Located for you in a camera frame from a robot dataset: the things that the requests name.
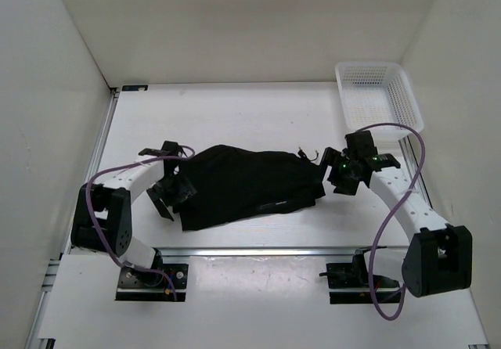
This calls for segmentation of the black shorts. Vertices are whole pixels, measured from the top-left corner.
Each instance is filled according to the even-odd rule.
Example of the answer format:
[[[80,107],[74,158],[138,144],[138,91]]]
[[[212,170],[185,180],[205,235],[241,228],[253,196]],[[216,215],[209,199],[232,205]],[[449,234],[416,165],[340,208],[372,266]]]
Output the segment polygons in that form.
[[[195,194],[173,206],[184,231],[198,231],[315,206],[325,196],[318,165],[283,151],[217,145],[179,165]]]

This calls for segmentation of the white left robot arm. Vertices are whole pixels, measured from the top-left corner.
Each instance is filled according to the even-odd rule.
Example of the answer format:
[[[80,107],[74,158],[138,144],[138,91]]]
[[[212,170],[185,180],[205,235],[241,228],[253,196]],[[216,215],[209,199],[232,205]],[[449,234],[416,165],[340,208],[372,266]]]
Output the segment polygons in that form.
[[[80,189],[70,241],[73,246],[107,253],[120,268],[137,271],[146,286],[163,280],[158,252],[132,233],[132,204],[167,175],[164,163],[180,156],[139,156],[134,162],[93,175]]]

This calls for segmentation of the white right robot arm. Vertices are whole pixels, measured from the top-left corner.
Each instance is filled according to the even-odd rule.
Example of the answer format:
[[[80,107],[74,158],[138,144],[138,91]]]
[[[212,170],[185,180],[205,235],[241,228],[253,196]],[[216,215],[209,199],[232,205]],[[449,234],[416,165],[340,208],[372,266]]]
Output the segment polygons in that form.
[[[360,184],[395,211],[408,240],[405,253],[379,246],[357,250],[351,276],[369,286],[379,276],[400,282],[414,297],[464,290],[472,279],[473,238],[463,225],[453,226],[414,192],[400,163],[390,154],[349,157],[327,148],[320,167],[338,194],[353,196]]]

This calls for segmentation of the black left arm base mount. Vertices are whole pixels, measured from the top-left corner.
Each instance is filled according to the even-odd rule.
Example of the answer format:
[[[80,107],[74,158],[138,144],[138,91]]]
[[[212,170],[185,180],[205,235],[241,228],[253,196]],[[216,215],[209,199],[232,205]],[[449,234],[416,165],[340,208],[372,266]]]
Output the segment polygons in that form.
[[[162,272],[139,272],[122,268],[117,280],[115,300],[134,302],[185,302],[189,276],[187,263],[166,263]]]

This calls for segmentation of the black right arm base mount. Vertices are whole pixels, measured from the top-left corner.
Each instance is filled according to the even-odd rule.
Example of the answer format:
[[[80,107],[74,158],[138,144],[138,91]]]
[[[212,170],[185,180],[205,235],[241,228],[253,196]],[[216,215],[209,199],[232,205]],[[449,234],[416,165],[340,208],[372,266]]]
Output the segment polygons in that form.
[[[349,262],[331,262],[319,273],[327,280],[330,304],[372,304],[369,291],[368,265],[365,255],[369,247],[357,249]],[[373,284],[379,304],[397,304],[401,298],[401,286],[398,281],[381,275],[373,276]]]

